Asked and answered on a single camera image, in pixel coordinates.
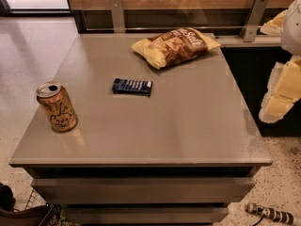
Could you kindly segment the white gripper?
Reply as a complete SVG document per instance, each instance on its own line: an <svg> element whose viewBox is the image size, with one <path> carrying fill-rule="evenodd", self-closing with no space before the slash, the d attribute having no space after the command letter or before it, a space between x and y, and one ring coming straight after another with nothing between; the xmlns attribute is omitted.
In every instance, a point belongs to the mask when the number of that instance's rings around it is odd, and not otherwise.
<svg viewBox="0 0 301 226"><path fill-rule="evenodd" d="M265 23L260 32L279 37L287 11L281 11ZM277 62L271 71L267 92L261 102L259 118L265 123L275 123L284 118L301 99L301 56L293 56L286 64Z"/></svg>

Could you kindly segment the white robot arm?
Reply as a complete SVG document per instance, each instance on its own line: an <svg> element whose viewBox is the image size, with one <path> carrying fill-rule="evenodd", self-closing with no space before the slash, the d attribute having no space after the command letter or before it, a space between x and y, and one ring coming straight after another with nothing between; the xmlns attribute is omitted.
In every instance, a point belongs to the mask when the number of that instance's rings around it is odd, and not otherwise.
<svg viewBox="0 0 301 226"><path fill-rule="evenodd" d="M285 64L275 64L261 101L260 120L275 123L301 99L301 0L294 0L288 9L265 23L261 32L280 36L281 48L292 55Z"/></svg>

